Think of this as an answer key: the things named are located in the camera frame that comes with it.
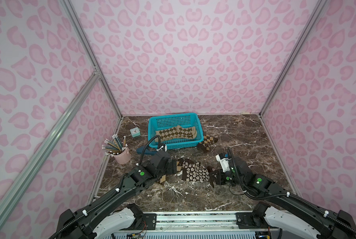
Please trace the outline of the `daisy sock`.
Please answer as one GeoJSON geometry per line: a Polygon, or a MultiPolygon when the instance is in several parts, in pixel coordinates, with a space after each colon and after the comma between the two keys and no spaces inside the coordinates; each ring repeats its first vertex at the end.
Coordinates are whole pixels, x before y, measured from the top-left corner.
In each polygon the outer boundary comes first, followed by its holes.
{"type": "Polygon", "coordinates": [[[209,182],[208,170],[197,163],[184,163],[182,166],[182,180],[192,182],[209,182]]]}
{"type": "Polygon", "coordinates": [[[194,181],[205,182],[210,179],[210,173],[215,171],[211,166],[203,166],[199,162],[193,166],[191,178],[194,181]]]}

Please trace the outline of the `tan argyle sock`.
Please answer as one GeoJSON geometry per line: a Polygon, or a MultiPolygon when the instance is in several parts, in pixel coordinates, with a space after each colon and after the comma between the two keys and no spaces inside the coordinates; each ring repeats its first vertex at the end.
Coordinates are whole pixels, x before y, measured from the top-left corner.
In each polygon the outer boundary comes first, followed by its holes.
{"type": "Polygon", "coordinates": [[[161,141],[172,139],[195,139],[197,137],[197,130],[194,126],[183,128],[180,125],[177,125],[168,129],[157,130],[156,135],[161,137],[161,141]]]}

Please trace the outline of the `dark brown argyle sock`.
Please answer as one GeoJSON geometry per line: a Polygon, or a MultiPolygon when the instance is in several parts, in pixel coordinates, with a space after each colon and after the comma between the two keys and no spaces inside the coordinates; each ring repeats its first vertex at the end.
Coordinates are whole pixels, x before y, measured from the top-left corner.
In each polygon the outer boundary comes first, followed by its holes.
{"type": "MultiPolygon", "coordinates": [[[[187,168],[190,164],[194,164],[192,160],[189,158],[181,158],[177,161],[177,173],[181,173],[184,168],[187,168]]],[[[160,181],[158,181],[159,184],[164,185],[166,181],[166,175],[163,175],[160,181]]]]}
{"type": "Polygon", "coordinates": [[[198,143],[196,146],[197,149],[203,151],[203,152],[209,152],[211,150],[211,146],[216,144],[218,142],[218,138],[210,136],[210,135],[205,135],[204,139],[202,142],[198,143]]]}

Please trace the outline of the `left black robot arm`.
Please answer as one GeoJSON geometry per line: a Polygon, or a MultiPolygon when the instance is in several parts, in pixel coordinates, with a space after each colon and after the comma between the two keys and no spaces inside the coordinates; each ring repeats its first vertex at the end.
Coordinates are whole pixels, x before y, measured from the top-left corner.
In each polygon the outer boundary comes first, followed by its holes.
{"type": "Polygon", "coordinates": [[[60,217],[56,232],[51,239],[97,239],[101,235],[102,222],[127,200],[159,182],[165,175],[177,172],[177,162],[167,153],[167,147],[159,135],[152,137],[147,145],[158,140],[157,151],[144,161],[145,149],[139,163],[121,176],[115,188],[96,201],[72,212],[64,211],[60,217]]]}

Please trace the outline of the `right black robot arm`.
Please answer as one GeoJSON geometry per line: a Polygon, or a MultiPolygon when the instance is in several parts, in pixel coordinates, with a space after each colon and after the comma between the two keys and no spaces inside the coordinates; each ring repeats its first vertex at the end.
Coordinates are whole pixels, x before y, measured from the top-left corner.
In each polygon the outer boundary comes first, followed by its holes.
{"type": "Polygon", "coordinates": [[[248,164],[233,155],[216,155],[221,169],[210,173],[218,185],[239,186],[242,195],[258,201],[249,219],[241,220],[249,227],[269,227],[288,231],[304,239],[356,239],[353,217],[317,206],[284,189],[272,179],[252,172],[248,164]]]}

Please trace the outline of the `teal plastic basket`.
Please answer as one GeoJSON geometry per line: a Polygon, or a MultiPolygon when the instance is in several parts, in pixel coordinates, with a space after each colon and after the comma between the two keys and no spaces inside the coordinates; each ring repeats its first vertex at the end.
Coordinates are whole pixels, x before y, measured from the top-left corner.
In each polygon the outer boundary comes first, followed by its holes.
{"type": "Polygon", "coordinates": [[[167,149],[181,149],[196,147],[204,141],[204,134],[199,117],[195,113],[185,113],[152,117],[148,124],[148,139],[154,136],[150,143],[152,148],[160,148],[159,142],[165,144],[167,149]]]}

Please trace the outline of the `small teal clock cube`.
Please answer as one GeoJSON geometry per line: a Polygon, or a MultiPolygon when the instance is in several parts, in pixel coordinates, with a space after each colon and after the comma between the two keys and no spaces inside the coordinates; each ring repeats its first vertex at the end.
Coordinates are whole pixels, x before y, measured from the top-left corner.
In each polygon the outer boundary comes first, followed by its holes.
{"type": "Polygon", "coordinates": [[[130,129],[130,133],[131,133],[131,136],[133,138],[141,136],[141,132],[140,132],[140,129],[138,127],[130,129]]]}

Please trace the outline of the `bundle of pencils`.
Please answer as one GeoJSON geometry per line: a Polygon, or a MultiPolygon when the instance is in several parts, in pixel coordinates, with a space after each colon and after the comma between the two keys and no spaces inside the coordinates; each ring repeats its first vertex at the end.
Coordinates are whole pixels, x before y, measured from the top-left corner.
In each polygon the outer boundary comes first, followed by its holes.
{"type": "Polygon", "coordinates": [[[104,141],[101,149],[110,157],[118,156],[128,149],[127,138],[126,136],[119,137],[117,134],[114,134],[110,139],[104,141]]]}

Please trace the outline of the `aluminium front rail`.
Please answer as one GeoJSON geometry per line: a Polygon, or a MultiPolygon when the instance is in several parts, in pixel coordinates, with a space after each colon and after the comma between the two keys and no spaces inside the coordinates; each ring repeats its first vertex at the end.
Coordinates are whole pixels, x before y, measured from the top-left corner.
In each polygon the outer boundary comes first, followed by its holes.
{"type": "Polygon", "coordinates": [[[136,205],[107,216],[101,220],[96,213],[83,213],[78,222],[81,230],[88,238],[108,236],[114,231],[130,231],[137,229],[164,230],[181,228],[224,228],[234,227],[239,230],[259,230],[279,228],[296,234],[304,239],[320,239],[329,237],[331,232],[317,226],[324,218],[316,213],[310,214],[312,222],[299,218],[289,212],[278,210],[266,204],[257,204],[253,211],[243,212],[174,212],[174,213],[143,213],[136,205]]]}

